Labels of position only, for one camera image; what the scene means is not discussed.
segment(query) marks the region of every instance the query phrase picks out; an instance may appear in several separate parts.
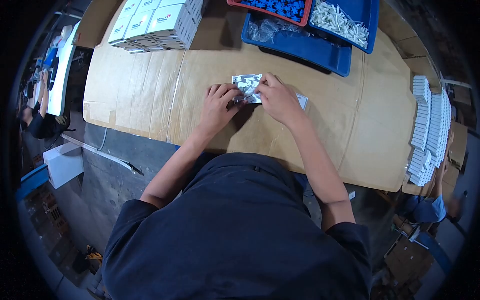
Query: blue plastic tray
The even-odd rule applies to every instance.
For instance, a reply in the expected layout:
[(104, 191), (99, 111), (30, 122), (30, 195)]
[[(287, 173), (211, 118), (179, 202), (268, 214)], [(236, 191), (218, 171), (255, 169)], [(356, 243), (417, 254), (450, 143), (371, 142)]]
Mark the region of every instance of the blue plastic tray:
[(358, 49), (365, 51), (365, 53), (370, 54), (373, 51), (373, 45), (375, 44), (375, 36), (377, 35), (377, 26), (378, 26), (378, 9), (379, 9), (379, 0), (328, 0), (327, 2), (333, 4), (335, 6), (339, 6), (343, 11), (352, 18), (354, 21), (363, 22), (365, 27), (367, 27), (370, 34), (368, 35), (367, 39), (367, 48), (351, 42), (350, 40), (344, 38), (343, 36), (339, 36), (336, 33), (331, 32), (330, 30), (323, 29), (321, 27), (317, 27), (310, 23), (312, 19), (313, 11), (316, 4), (315, 0), (312, 4), (312, 9), (310, 10), (310, 18), (308, 19), (308, 26), (316, 29), (320, 29), (322, 31), (328, 32), (334, 36), (337, 36)]
[(300, 33), (290, 33), (292, 36), (287, 36), (283, 32), (275, 34), (273, 44), (254, 41), (248, 37), (248, 23), (250, 19), (256, 22), (262, 18), (262, 15), (256, 15), (252, 12), (247, 14), (241, 33), (241, 39), (244, 43), (298, 57), (342, 77), (347, 77), (350, 73), (352, 59), (352, 46), (350, 44), (338, 45), (319, 37), (305, 36)]

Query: person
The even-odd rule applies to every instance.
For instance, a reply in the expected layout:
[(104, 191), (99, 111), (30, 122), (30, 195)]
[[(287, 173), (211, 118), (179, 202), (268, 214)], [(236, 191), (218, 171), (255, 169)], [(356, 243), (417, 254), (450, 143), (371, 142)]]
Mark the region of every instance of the person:
[(245, 105), (227, 109), (242, 92), (234, 84), (214, 84), (198, 126), (140, 199), (121, 209), (102, 267), (113, 299), (369, 298), (368, 229), (355, 223), (312, 122), (295, 93), (271, 73), (256, 92), (298, 146), (322, 211), (321, 229), (304, 210), (293, 175), (272, 158), (222, 154), (190, 174)]
[(40, 97), (34, 108), (22, 109), (22, 127), (27, 129), (34, 138), (48, 139), (66, 131), (69, 122), (66, 116), (54, 116), (47, 113), (48, 89), (45, 87), (48, 81), (48, 72), (42, 72), (40, 79)]
[(443, 161), (440, 163), (433, 179), (433, 187), (428, 197), (408, 195), (398, 215), (413, 223), (441, 222), (447, 214), (460, 218), (460, 203), (458, 199), (444, 199), (442, 181), (448, 171), (448, 150), (453, 142), (453, 132), (449, 133)]

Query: red plastic tray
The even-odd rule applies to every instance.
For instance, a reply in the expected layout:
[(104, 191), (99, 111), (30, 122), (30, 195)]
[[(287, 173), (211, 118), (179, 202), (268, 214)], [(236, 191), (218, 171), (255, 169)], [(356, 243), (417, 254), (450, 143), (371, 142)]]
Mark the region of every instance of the red plastic tray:
[(292, 19), (289, 19), (287, 17), (281, 16), (281, 15), (273, 13), (273, 12), (266, 11), (266, 10), (258, 8), (258, 7), (254, 7), (254, 6), (250, 6), (250, 5), (246, 5), (246, 4), (241, 4), (240, 3), (241, 1), (242, 0), (227, 0), (227, 4), (231, 5), (231, 6), (240, 6), (240, 7), (248, 8), (249, 10), (254, 10), (254, 11), (258, 11), (258, 12), (264, 12), (264, 13), (267, 13), (267, 14), (272, 15), (274, 17), (283, 19), (287, 22), (293, 23), (293, 24), (295, 24), (297, 26), (300, 26), (300, 27), (304, 27), (308, 23), (308, 17), (310, 16), (310, 9), (312, 9), (312, 2), (313, 2), (313, 0), (304, 0), (305, 8), (303, 9), (303, 17), (302, 17), (302, 19), (299, 23), (299, 22), (295, 22)]

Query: blue shirt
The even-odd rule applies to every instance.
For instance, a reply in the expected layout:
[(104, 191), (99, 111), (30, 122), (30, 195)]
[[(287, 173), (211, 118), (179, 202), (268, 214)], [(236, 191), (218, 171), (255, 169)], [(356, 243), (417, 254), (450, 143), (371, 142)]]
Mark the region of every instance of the blue shirt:
[(275, 160), (229, 153), (162, 209), (127, 201), (102, 275), (121, 299), (369, 299), (365, 226), (323, 232)]
[(412, 196), (405, 204), (405, 210), (413, 214), (419, 223), (436, 223), (442, 221), (447, 212), (442, 195), (437, 198)]

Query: clear plastic packaging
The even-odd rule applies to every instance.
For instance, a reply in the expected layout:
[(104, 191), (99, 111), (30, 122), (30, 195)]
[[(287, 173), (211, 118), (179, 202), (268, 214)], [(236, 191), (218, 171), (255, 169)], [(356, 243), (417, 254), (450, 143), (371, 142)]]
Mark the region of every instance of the clear plastic packaging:
[(250, 39), (262, 43), (273, 44), (277, 32), (292, 34), (302, 32), (302, 28), (278, 18), (266, 18), (257, 22), (250, 21), (248, 24), (248, 36)]

